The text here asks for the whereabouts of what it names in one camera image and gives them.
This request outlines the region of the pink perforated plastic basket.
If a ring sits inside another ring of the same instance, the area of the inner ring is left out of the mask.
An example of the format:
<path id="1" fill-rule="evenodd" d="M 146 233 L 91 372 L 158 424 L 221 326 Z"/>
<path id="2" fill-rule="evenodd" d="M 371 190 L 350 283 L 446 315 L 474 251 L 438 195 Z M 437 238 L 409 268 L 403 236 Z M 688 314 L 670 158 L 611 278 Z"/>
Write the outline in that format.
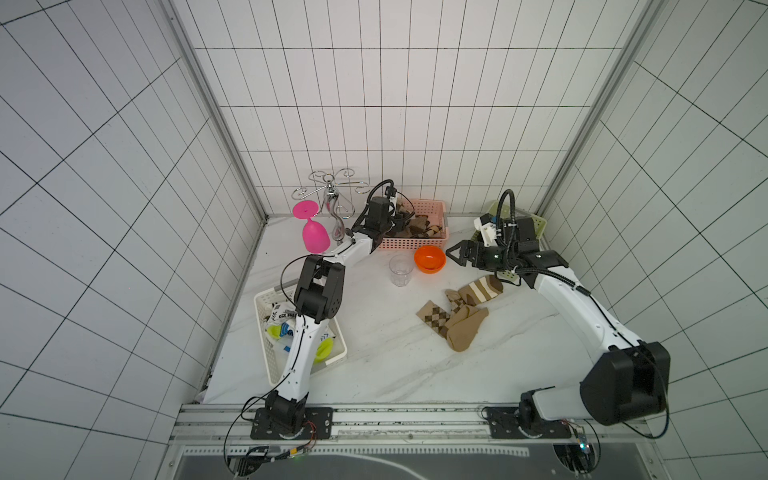
<path id="1" fill-rule="evenodd" d="M 443 248 L 449 238 L 445 205 L 439 200 L 397 200 L 396 226 L 380 244 L 385 250 L 418 250 L 427 245 Z"/>

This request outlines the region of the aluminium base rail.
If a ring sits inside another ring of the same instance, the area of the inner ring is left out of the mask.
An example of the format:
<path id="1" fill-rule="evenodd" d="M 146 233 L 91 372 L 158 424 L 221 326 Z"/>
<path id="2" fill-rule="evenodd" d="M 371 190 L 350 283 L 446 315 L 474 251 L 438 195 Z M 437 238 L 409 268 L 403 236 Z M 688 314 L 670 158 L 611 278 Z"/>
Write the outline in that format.
<path id="1" fill-rule="evenodd" d="M 518 426 L 512 405 L 470 403 L 336 404 L 307 410 L 297 432 L 283 433 L 260 406 L 186 405 L 170 442 L 185 453 L 242 456 L 252 447 L 276 455 L 307 444 L 312 455 L 506 455 L 525 458 L 535 447 L 642 443 L 623 426 L 594 420 L 556 421 L 535 433 Z"/>

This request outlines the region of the green perforated plastic basket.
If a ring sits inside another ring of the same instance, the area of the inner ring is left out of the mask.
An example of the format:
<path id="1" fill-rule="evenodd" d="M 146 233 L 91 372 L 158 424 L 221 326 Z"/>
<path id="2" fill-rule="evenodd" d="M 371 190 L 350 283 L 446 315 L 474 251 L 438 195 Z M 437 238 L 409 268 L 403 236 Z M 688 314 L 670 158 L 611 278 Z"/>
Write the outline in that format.
<path id="1" fill-rule="evenodd" d="M 493 201 L 488 206 L 488 209 L 487 209 L 487 213 L 493 217 L 492 222 L 495 222 L 494 217 L 495 217 L 495 214 L 496 214 L 497 205 L 498 205 L 498 202 L 497 201 Z M 532 219 L 532 222 L 533 222 L 534 232 L 535 232 L 536 239 L 538 241 L 540 241 L 542 239 L 542 237 L 544 235 L 544 231 L 546 229 L 546 225 L 547 225 L 547 220 L 546 219 L 544 219 L 543 217 L 540 217 L 538 215 L 532 214 L 532 213 L 530 213 L 530 212 L 528 212 L 526 210 L 520 210 L 520 209 L 516 210 L 516 217 L 517 218 L 519 218 L 519 217 L 530 217 Z M 471 239 L 473 241 L 479 241 L 481 244 L 483 244 L 484 241 L 483 241 L 483 237 L 482 237 L 482 233 L 481 233 L 480 224 L 479 224 L 479 220 L 478 219 L 475 220 L 474 225 L 476 227 L 476 231 L 472 235 Z M 498 273 L 498 277 L 500 279 L 505 279 L 505 280 L 508 280 L 508 281 L 512 281 L 514 283 L 518 283 L 519 280 L 520 280 L 520 278 L 516 274 L 514 274 L 511 270 L 499 272 Z"/>

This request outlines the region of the chrome glass holder stand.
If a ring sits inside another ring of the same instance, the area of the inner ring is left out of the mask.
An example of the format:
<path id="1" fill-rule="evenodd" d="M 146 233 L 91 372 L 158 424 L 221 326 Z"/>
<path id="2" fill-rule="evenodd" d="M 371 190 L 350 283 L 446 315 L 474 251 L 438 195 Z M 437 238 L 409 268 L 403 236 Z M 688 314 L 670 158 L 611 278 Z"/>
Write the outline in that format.
<path id="1" fill-rule="evenodd" d="M 355 171 L 351 168 L 330 172 L 315 170 L 308 176 L 312 186 L 298 187 L 291 194 L 291 198 L 296 201 L 308 200 L 312 195 L 322 200 L 320 211 L 326 211 L 334 219 L 331 238 L 337 244 L 341 244 L 346 236 L 344 221 L 356 213 L 352 200 L 343 194 L 343 189 L 349 188 L 359 195 L 367 194 L 370 190 L 367 181 L 355 180 L 354 176 Z"/>

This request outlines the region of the orange plastic bowl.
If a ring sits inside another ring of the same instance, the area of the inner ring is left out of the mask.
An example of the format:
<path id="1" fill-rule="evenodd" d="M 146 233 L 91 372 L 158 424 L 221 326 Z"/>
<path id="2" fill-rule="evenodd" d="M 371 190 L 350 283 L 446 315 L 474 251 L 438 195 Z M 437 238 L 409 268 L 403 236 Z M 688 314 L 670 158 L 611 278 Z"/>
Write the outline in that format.
<path id="1" fill-rule="evenodd" d="M 435 245 L 425 245 L 414 252 L 416 267 L 425 274 L 435 274 L 446 265 L 447 257 L 444 251 Z"/>

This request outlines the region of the tan brown argyle sock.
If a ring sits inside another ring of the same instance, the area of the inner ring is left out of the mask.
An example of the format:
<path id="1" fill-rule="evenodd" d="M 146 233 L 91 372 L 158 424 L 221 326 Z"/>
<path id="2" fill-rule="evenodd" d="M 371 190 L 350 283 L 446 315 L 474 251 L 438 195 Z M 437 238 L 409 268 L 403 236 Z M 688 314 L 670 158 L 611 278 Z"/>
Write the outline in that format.
<path id="1" fill-rule="evenodd" d="M 427 301 L 416 313 L 422 322 L 443 338 L 446 338 L 448 334 L 448 321 L 462 307 L 468 306 L 468 303 L 456 290 L 446 290 L 445 296 L 449 301 L 449 310 L 444 310 L 433 301 Z"/>

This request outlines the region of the brown tan striped sock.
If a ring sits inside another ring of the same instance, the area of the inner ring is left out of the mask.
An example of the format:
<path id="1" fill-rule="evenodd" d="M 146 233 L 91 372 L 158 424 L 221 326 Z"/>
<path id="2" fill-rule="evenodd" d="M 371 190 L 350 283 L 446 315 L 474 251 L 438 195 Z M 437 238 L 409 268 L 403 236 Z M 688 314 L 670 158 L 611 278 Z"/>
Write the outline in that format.
<path id="1" fill-rule="evenodd" d="M 445 295 L 452 310 L 463 306 L 478 306 L 495 299 L 503 293 L 503 283 L 494 275 L 486 275 L 459 290 L 447 289 Z"/>

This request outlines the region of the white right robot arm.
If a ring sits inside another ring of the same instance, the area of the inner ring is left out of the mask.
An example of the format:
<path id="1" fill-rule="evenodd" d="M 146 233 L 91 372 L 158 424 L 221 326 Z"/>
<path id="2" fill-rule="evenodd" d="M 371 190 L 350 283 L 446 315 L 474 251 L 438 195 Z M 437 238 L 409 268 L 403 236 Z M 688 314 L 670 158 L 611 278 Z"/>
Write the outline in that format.
<path id="1" fill-rule="evenodd" d="M 517 421 L 524 430 L 566 419 L 611 426 L 669 411 L 669 352 L 661 343 L 646 342 L 622 325 L 559 253 L 541 249 L 532 218 L 485 214 L 475 226 L 480 238 L 460 241 L 447 249 L 447 257 L 491 275 L 515 274 L 556 308 L 592 362 L 584 378 L 573 385 L 522 394 Z"/>

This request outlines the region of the white perforated plastic basket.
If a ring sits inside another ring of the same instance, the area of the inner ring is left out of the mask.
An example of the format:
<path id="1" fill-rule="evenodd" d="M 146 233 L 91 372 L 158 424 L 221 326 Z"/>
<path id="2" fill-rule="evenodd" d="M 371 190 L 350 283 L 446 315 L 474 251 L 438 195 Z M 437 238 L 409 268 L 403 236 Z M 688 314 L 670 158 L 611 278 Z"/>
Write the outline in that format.
<path id="1" fill-rule="evenodd" d="M 281 379 L 289 357 L 293 340 L 294 320 L 273 319 L 273 309 L 288 299 L 279 286 L 258 293 L 254 299 L 254 308 L 259 323 L 262 355 L 266 364 L 267 376 L 272 386 Z M 336 318 L 329 320 L 328 329 L 322 335 L 317 348 L 311 374 L 338 365 L 347 357 L 348 347 Z"/>

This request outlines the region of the clear plastic cup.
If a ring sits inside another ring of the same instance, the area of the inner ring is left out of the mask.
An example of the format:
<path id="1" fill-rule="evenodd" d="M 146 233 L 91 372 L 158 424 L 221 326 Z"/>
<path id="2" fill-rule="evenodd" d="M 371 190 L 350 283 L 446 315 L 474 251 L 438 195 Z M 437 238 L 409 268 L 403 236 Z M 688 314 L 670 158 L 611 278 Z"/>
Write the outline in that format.
<path id="1" fill-rule="evenodd" d="M 397 287 L 407 286 L 415 268 L 411 254 L 398 254 L 389 261 L 390 280 Z"/>

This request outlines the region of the brown tan knit sock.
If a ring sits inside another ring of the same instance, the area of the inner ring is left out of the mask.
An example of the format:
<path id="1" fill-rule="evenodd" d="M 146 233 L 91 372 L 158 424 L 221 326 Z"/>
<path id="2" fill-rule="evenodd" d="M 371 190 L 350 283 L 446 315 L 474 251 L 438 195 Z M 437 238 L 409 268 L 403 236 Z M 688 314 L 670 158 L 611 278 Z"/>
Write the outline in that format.
<path id="1" fill-rule="evenodd" d="M 441 238 L 443 227 L 432 223 L 427 215 L 415 215 L 411 217 L 397 232 L 395 238 L 432 239 Z"/>

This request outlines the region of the plain tan sock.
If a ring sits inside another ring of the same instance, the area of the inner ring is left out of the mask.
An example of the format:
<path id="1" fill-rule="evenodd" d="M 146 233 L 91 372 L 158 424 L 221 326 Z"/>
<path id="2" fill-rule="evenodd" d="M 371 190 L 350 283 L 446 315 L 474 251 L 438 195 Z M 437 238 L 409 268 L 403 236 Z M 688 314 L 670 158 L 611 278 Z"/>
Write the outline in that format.
<path id="1" fill-rule="evenodd" d="M 460 307 L 444 327 L 445 338 L 450 348 L 455 352 L 467 350 L 488 314 L 487 308 L 469 305 Z"/>

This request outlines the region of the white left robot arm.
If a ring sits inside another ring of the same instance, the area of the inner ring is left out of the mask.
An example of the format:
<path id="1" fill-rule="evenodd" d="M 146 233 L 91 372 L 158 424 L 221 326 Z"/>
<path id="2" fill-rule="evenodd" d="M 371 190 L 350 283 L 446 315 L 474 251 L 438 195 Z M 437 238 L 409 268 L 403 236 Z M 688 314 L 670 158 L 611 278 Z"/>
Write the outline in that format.
<path id="1" fill-rule="evenodd" d="M 298 434 L 305 422 L 309 379 L 330 319 L 341 307 L 345 271 L 371 255 L 388 233 L 404 225 L 396 218 L 399 192 L 392 186 L 370 196 L 347 230 L 348 239 L 326 254 L 303 257 L 289 309 L 296 313 L 294 338 L 280 381 L 265 397 L 269 420 L 284 435 Z"/>

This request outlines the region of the pink plastic wine glass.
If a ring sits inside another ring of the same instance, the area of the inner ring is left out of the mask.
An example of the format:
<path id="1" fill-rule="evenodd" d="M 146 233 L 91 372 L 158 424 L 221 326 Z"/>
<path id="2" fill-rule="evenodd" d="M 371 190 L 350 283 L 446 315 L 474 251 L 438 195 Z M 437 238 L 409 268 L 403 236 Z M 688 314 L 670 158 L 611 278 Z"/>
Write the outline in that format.
<path id="1" fill-rule="evenodd" d="M 300 201 L 293 208 L 293 216 L 306 221 L 302 229 L 302 240 L 306 250 L 311 254 L 322 254 L 331 245 L 325 227 L 315 220 L 319 211 L 319 205 L 312 200 Z"/>

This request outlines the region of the white sock neon yellow toe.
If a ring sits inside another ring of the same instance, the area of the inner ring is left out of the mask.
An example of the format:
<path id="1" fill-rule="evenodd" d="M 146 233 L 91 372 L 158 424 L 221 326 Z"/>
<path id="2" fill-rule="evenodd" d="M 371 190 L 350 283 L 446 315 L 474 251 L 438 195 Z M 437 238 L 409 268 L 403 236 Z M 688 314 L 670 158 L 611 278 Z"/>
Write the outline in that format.
<path id="1" fill-rule="evenodd" d="M 276 303 L 267 318 L 265 332 L 268 340 L 276 351 L 290 353 L 295 341 L 301 335 L 297 331 L 297 312 L 293 310 L 287 302 Z M 317 346 L 314 363 L 319 364 L 328 359 L 331 355 L 336 335 L 332 330 L 328 330 L 320 336 Z"/>

